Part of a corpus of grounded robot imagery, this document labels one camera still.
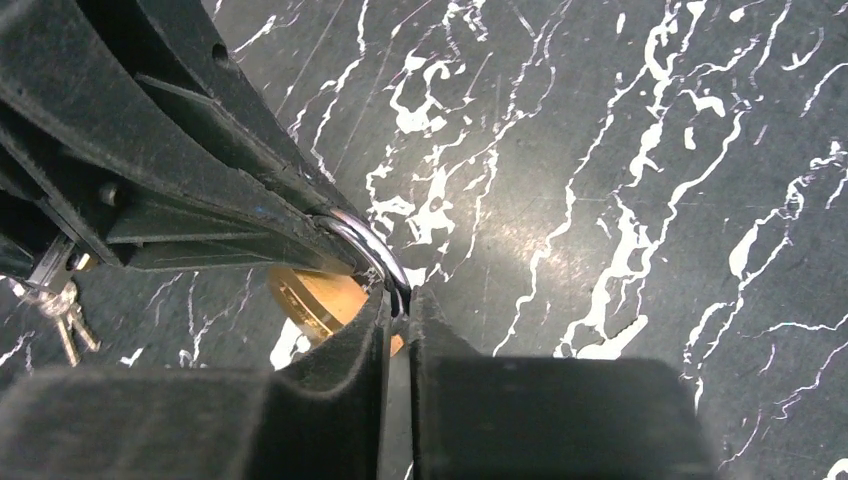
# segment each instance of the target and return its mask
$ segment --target black marble surface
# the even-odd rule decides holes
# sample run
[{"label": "black marble surface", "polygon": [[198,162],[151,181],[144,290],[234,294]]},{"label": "black marble surface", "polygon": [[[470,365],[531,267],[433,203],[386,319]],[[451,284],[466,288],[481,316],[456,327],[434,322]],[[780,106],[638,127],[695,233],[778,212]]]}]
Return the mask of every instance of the black marble surface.
[{"label": "black marble surface", "polygon": [[[480,351],[662,359],[726,477],[848,478],[848,3],[206,6]],[[84,362],[280,366],[297,335],[265,279],[78,275],[104,341]],[[63,363],[50,324],[0,299],[4,377]]]}]

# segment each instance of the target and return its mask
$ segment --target gold object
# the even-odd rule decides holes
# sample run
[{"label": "gold object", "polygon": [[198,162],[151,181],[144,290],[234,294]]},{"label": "gold object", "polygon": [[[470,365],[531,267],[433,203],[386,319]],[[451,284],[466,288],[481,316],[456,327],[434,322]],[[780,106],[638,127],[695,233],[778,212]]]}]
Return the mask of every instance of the gold object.
[{"label": "gold object", "polygon": [[[272,267],[268,276],[271,294],[295,325],[316,346],[350,323],[368,300],[352,277]],[[392,337],[392,355],[403,346]]]}]

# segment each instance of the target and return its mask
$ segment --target hole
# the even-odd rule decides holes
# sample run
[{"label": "hole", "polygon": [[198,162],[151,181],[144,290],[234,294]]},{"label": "hole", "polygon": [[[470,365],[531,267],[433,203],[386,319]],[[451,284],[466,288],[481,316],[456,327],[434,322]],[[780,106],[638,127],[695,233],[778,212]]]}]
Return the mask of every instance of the hole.
[{"label": "hole", "polygon": [[230,53],[227,51],[227,47],[220,43],[212,45],[212,60],[221,68],[233,68],[233,62],[230,60]]}]

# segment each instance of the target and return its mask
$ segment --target key ring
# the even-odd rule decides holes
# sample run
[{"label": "key ring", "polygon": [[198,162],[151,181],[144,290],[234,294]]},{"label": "key ring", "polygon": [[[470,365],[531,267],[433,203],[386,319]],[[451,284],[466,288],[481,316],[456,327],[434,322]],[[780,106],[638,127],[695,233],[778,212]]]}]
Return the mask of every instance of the key ring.
[{"label": "key ring", "polygon": [[402,317],[409,315],[412,287],[394,253],[374,234],[371,227],[342,210],[332,208],[327,214],[315,215],[312,219],[342,237],[374,267],[391,298],[392,333],[400,333],[406,325]]}]

